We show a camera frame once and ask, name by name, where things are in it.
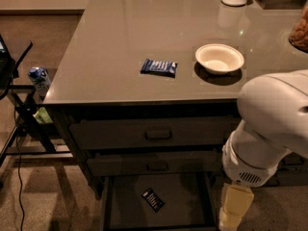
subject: bowl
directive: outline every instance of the bowl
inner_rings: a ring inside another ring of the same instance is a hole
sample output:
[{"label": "bowl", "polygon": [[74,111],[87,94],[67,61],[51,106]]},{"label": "bowl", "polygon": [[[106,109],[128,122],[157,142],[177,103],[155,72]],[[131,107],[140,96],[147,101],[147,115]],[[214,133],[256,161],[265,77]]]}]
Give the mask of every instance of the bowl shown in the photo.
[{"label": "bowl", "polygon": [[196,60],[212,74],[226,74],[240,69],[244,57],[235,48],[225,44],[206,44],[195,52]]}]

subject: brown floor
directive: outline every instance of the brown floor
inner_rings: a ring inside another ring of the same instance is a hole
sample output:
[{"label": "brown floor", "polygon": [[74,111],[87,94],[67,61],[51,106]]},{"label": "brown floor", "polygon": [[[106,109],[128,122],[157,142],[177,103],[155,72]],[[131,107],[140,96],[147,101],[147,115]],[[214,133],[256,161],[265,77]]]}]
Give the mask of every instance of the brown floor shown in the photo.
[{"label": "brown floor", "polygon": [[[4,39],[26,38],[34,46],[19,67],[18,84],[30,84],[31,66],[57,69],[78,24],[77,15],[0,16]],[[14,127],[13,104],[0,101],[0,146]],[[37,143],[31,138],[22,145]],[[100,201],[68,154],[64,158],[22,156],[24,230],[98,230]],[[20,230],[18,157],[7,157],[0,167],[0,230]],[[214,200],[219,203],[215,186]],[[240,231],[302,231],[308,226],[308,187],[263,187],[253,190],[255,200]]]}]

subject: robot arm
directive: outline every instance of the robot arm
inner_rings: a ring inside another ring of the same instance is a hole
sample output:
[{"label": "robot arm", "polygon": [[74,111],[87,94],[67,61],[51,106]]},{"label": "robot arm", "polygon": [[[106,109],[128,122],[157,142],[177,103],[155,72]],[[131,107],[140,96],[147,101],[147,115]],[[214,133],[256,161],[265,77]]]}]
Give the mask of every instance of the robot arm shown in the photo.
[{"label": "robot arm", "polygon": [[237,229],[253,199],[250,187],[264,185],[286,155],[308,158],[308,70],[249,81],[238,108],[243,120],[223,147],[223,167],[234,184],[222,190],[221,230]]}]

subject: blue snack bar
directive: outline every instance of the blue snack bar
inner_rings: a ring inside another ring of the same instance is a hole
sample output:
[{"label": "blue snack bar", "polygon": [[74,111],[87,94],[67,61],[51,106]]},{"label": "blue snack bar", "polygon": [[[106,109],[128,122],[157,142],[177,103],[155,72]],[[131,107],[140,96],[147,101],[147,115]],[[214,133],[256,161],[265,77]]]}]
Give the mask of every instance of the blue snack bar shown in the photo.
[{"label": "blue snack bar", "polygon": [[154,61],[146,59],[141,73],[151,73],[169,77],[175,77],[177,63],[175,62],[164,62],[164,61]]}]

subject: power cord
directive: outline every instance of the power cord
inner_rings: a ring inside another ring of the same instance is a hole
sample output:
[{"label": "power cord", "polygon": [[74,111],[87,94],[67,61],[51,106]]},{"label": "power cord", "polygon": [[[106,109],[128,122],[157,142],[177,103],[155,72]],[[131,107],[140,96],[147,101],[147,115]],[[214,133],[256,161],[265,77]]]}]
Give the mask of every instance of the power cord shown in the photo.
[{"label": "power cord", "polygon": [[[12,83],[12,94],[14,94],[13,92],[13,77],[12,77],[12,80],[11,80],[11,83]],[[15,123],[15,126],[17,127],[17,133],[16,133],[16,147],[17,147],[17,150],[18,150],[18,178],[19,178],[19,183],[20,183],[20,188],[19,188],[19,194],[18,194],[18,201],[19,201],[19,206],[20,206],[20,209],[21,209],[21,212],[22,212],[22,217],[21,217],[21,222],[20,222],[20,231],[23,230],[23,223],[24,223],[24,219],[25,219],[25,210],[23,208],[23,204],[22,204],[22,201],[21,201],[21,194],[22,194],[22,190],[23,190],[23,182],[22,182],[22,178],[21,178],[21,174],[20,174],[20,170],[21,170],[21,151],[20,151],[20,146],[19,146],[19,140],[20,140],[20,137],[18,135],[18,128],[20,126],[20,124],[18,123],[18,120],[17,120],[17,117],[16,117],[16,106],[17,106],[17,103],[16,101],[14,102],[14,112],[13,112],[13,118],[14,118],[14,123]]]}]

